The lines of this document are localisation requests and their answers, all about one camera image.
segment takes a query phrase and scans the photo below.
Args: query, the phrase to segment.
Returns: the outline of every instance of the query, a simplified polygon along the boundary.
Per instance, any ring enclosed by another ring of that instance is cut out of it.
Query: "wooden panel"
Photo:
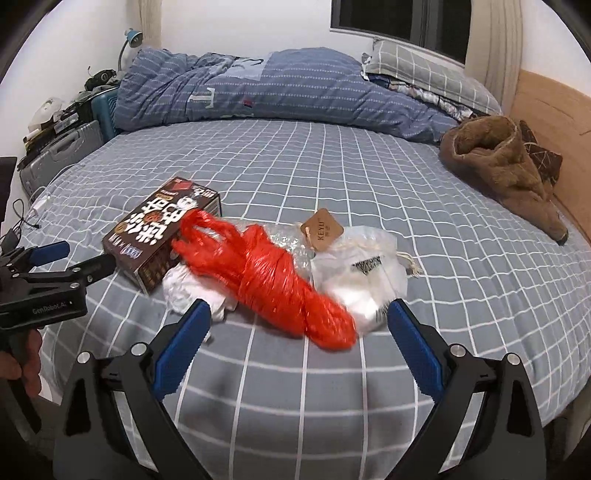
[[[525,120],[540,145],[563,157],[554,194],[591,238],[591,98],[542,75],[522,70],[511,117]]]

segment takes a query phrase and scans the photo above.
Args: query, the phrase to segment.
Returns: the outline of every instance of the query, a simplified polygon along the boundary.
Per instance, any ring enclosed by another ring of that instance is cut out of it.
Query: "gray suitcase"
[[[22,186],[32,202],[50,182],[103,144],[98,121],[68,132],[43,149],[41,154],[20,172]]]

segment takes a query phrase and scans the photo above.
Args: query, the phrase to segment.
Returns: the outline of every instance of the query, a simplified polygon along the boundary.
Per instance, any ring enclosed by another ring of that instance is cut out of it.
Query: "teal lamp shade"
[[[144,41],[144,34],[142,32],[140,32],[139,30],[134,30],[133,28],[129,28],[125,31],[125,43],[123,44],[123,47],[121,48],[121,52],[119,52],[119,61],[117,64],[119,67],[119,71],[121,71],[121,58],[123,57],[123,52],[125,51],[125,47],[127,46],[127,44],[129,44],[129,46],[131,48],[137,48],[142,44],[143,41]]]

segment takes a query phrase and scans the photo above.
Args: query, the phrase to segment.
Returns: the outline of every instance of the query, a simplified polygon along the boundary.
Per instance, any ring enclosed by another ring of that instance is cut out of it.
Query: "mattress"
[[[363,129],[297,121],[205,121],[122,134],[65,172],[24,245],[67,240],[62,269],[102,252],[124,214],[175,175],[222,195],[226,217],[305,221],[325,207],[342,225],[393,232],[425,274],[408,304],[448,343],[524,360],[544,424],[590,375],[591,248],[570,224],[559,247],[463,184],[437,148]],[[76,355],[117,355],[178,316],[116,273],[88,290],[86,317],[45,329],[43,375],[61,390]],[[348,352],[286,338],[246,308],[212,328],[181,387],[164,399],[214,479],[383,479],[427,418],[386,330]],[[466,447],[470,406],[447,466]],[[121,401],[138,457],[150,457]]]

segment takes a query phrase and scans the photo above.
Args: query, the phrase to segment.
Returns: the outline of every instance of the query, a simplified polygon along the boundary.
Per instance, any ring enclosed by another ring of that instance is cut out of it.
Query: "beige curtain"
[[[144,45],[162,47],[162,0],[138,0]]]
[[[481,82],[508,115],[521,69],[521,0],[472,0],[466,74]]]

